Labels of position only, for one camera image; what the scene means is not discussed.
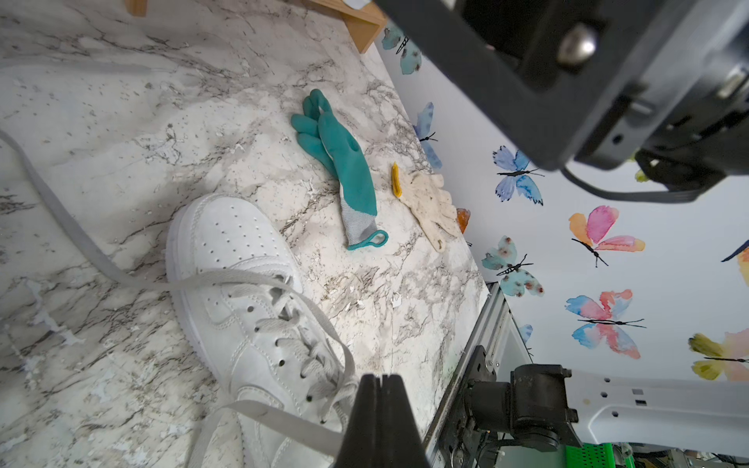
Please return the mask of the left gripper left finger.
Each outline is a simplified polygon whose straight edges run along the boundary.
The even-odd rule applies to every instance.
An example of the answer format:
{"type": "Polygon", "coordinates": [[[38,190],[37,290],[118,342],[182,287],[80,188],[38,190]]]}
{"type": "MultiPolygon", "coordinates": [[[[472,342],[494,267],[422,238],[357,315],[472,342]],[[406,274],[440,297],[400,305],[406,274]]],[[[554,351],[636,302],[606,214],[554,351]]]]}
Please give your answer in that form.
{"type": "Polygon", "coordinates": [[[378,376],[365,374],[359,384],[349,425],[341,450],[335,458],[335,468],[380,467],[382,453],[382,381],[378,376]]]}

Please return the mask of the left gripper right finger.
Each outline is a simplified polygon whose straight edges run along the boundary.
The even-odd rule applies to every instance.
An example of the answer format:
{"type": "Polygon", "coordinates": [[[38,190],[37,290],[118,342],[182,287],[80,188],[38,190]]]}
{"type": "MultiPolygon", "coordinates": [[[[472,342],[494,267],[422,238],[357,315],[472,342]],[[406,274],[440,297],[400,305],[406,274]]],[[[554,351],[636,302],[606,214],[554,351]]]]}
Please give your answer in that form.
{"type": "Polygon", "coordinates": [[[380,388],[380,461],[381,467],[429,466],[405,384],[396,374],[384,376],[380,388]]]}

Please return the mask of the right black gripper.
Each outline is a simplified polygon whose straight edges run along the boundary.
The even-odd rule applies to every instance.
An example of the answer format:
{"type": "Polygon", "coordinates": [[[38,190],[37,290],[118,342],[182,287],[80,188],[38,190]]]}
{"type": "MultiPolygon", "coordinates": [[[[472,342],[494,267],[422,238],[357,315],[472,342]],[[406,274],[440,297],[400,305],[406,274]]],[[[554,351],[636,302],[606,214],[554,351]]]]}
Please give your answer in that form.
{"type": "Polygon", "coordinates": [[[744,1],[384,1],[382,11],[545,171],[635,160],[692,202],[748,172],[744,1]]]}

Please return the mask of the white sneaker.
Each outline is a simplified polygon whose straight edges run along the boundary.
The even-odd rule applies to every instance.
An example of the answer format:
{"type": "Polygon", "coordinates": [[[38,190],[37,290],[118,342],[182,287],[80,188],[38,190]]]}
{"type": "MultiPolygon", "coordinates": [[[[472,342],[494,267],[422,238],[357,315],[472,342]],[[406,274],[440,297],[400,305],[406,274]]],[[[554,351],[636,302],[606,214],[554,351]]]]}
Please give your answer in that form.
{"type": "Polygon", "coordinates": [[[28,422],[35,440],[76,462],[121,467],[330,467],[357,384],[325,314],[302,296],[284,238],[252,203],[207,195],[162,233],[164,267],[118,269],[38,175],[32,185],[86,263],[29,281],[2,345],[24,351],[35,318],[54,342],[33,355],[52,370],[28,422]],[[67,430],[42,431],[59,413],[67,430]]]}

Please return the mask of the green plastic basket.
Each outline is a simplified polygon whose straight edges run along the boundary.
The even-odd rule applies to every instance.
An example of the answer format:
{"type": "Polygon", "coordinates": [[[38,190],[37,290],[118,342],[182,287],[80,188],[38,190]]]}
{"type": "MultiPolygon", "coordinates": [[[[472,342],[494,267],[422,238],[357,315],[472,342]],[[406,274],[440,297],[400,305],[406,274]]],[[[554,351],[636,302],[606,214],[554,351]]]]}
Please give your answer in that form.
{"type": "Polygon", "coordinates": [[[624,456],[621,446],[614,444],[584,445],[582,448],[567,447],[567,468],[634,468],[633,456],[624,456]]]}

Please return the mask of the beige work glove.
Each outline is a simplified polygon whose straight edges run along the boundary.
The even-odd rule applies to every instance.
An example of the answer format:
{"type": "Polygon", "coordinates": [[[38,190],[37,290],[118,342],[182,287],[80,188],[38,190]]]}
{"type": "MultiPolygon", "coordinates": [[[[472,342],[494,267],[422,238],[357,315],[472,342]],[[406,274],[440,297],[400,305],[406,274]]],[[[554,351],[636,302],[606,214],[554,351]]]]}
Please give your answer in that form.
{"type": "Polygon", "coordinates": [[[444,253],[448,241],[443,232],[461,236],[458,210],[450,193],[444,189],[444,177],[421,172],[403,172],[397,164],[391,168],[394,196],[409,208],[421,229],[438,253],[444,253]]]}

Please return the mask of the wooden shelf stand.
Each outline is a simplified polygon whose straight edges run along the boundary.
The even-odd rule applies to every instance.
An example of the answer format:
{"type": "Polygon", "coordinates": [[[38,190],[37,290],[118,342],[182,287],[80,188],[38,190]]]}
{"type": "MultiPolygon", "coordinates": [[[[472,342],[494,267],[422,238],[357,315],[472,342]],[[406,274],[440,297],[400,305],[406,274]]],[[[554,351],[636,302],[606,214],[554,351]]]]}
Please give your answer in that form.
{"type": "Polygon", "coordinates": [[[126,18],[157,38],[220,38],[259,52],[323,50],[329,43],[364,54],[387,19],[370,3],[343,1],[124,1],[126,18]]]}

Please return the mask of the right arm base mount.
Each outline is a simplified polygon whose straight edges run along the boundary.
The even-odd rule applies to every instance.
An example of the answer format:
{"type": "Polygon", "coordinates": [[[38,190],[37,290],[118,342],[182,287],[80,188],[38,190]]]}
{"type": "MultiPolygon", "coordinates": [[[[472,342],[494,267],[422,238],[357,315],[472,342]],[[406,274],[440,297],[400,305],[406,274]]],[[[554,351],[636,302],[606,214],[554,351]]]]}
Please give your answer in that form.
{"type": "Polygon", "coordinates": [[[560,365],[538,364],[518,367],[507,381],[468,376],[439,442],[449,467],[493,467],[506,447],[582,448],[573,428],[579,413],[568,403],[572,376],[560,365]]]}

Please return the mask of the aluminium front rail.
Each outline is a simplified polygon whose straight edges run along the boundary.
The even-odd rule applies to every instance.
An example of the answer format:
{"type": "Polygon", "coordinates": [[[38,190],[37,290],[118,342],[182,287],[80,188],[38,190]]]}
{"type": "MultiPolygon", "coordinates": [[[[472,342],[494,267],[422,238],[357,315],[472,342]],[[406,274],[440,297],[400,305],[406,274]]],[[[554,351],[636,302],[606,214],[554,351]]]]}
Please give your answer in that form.
{"type": "Polygon", "coordinates": [[[468,376],[483,380],[507,381],[516,368],[530,364],[532,356],[522,339],[520,327],[497,283],[490,288],[467,344],[460,353],[458,367],[424,436],[427,459],[433,467],[449,467],[440,449],[440,438],[448,426],[451,410],[458,404],[463,382],[468,376]]]}

